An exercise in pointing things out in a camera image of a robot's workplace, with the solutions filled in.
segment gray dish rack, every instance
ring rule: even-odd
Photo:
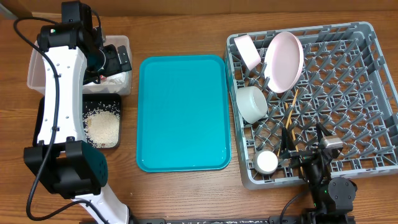
[[[267,87],[263,63],[271,40],[291,32],[304,51],[302,75],[290,91],[276,94]],[[282,161],[273,175],[261,175],[252,165],[261,149],[279,150],[281,127],[290,111],[295,145],[300,150],[317,144],[315,124],[321,122],[344,141],[344,149],[330,164],[332,177],[359,178],[398,173],[398,94],[381,52],[376,33],[367,22],[353,22],[296,29],[247,33],[262,57],[251,71],[228,37],[225,52],[228,91],[231,95],[243,185],[266,189],[303,184],[299,171]],[[256,86],[264,93],[269,112],[254,124],[243,120],[236,104],[236,90]],[[298,90],[297,101],[291,105]]]

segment white cup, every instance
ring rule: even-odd
[[[266,98],[255,86],[238,88],[236,104],[243,119],[251,124],[263,118],[268,111]]]
[[[256,152],[253,158],[253,165],[260,174],[273,174],[278,168],[278,157],[268,150]]]

